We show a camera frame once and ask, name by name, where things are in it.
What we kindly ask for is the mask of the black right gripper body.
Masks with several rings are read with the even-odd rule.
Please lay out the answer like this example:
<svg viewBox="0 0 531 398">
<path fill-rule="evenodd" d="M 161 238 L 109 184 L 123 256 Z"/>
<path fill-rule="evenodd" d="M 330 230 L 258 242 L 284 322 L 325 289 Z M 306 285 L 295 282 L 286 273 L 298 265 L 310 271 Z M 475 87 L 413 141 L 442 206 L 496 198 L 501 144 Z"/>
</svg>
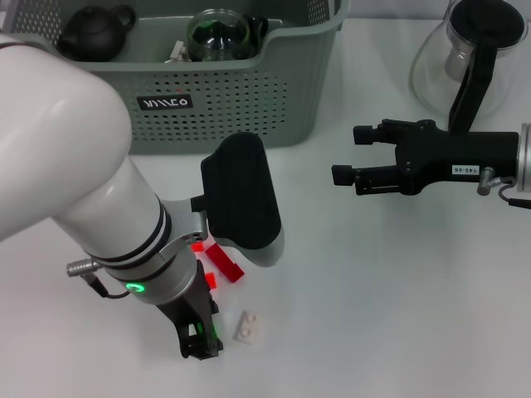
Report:
<svg viewBox="0 0 531 398">
<path fill-rule="evenodd" d="M 398 189 L 413 196 L 436 182 L 480 182 L 486 168 L 493 177 L 515 177 L 519 134 L 448 133 L 431 120 L 409 123 L 395 149 Z"/>
</svg>

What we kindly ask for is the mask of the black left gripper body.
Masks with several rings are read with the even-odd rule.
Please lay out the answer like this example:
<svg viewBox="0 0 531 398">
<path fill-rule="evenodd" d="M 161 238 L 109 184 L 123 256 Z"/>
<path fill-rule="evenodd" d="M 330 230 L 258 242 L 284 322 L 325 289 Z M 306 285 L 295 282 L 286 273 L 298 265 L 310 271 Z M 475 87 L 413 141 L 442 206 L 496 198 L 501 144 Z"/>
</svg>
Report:
<svg viewBox="0 0 531 398">
<path fill-rule="evenodd" d="M 157 305 L 157 308 L 176 328 L 180 345 L 184 337 L 202 337 L 208 343 L 212 337 L 217 337 L 212 315 L 219 313 L 219 308 L 212 297 L 204 269 L 197 269 L 193 281 L 183 294 L 168 303 Z"/>
</svg>

